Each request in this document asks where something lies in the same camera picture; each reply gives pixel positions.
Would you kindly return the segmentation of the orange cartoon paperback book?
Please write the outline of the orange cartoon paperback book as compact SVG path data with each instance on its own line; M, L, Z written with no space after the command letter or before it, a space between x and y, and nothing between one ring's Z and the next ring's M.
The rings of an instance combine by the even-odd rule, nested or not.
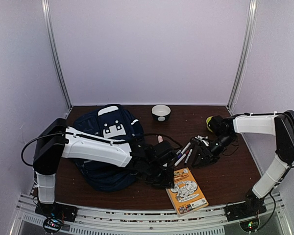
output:
M209 205L188 167L174 172L173 186L166 191L178 217Z

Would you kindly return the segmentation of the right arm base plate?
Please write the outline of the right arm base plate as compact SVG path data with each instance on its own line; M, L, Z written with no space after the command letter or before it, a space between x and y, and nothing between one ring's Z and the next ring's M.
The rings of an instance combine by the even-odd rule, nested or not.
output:
M229 204L224 208L227 221L242 220L248 217L256 216L260 213L265 213L267 208L265 205L261 205L256 209L248 209L245 202L238 204Z

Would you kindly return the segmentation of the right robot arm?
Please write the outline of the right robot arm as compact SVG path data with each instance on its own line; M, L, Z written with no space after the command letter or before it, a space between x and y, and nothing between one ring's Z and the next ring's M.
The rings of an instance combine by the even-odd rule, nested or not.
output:
M294 111L212 116L207 120L207 128L216 138L192 139L196 145L192 167L215 164L239 135L253 137L254 144L260 148L258 155L267 158L267 169L246 193L245 202L241 205L242 213L252 216L262 209L264 199L282 183L294 166Z

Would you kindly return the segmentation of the navy blue student backpack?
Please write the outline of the navy blue student backpack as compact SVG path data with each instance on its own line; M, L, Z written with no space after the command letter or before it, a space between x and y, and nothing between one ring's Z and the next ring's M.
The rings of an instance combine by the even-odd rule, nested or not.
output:
M84 114L74 121L73 127L106 139L130 141L135 137L144 138L139 120L119 104L106 105ZM90 147L83 151L80 158L73 158L72 161L92 188L114 192L136 182L134 173L125 168L131 158L128 143L117 146L99 141Z

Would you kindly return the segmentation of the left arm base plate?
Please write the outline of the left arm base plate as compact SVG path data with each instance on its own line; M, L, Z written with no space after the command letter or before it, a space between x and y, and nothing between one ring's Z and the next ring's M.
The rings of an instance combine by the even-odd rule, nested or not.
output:
M45 217L58 220L75 222L78 208L64 204L39 204L35 208L35 212Z

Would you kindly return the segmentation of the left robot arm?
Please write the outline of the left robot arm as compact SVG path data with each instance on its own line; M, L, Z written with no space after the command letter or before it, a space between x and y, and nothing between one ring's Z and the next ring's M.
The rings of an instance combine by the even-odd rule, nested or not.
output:
M173 186L175 152L171 144L156 145L144 136L125 131L121 123L105 126L101 134L89 134L56 119L33 140L33 162L38 203L49 217L57 217L61 208L55 202L56 173L62 158L75 162L85 180L95 190L122 190L137 178L157 188Z

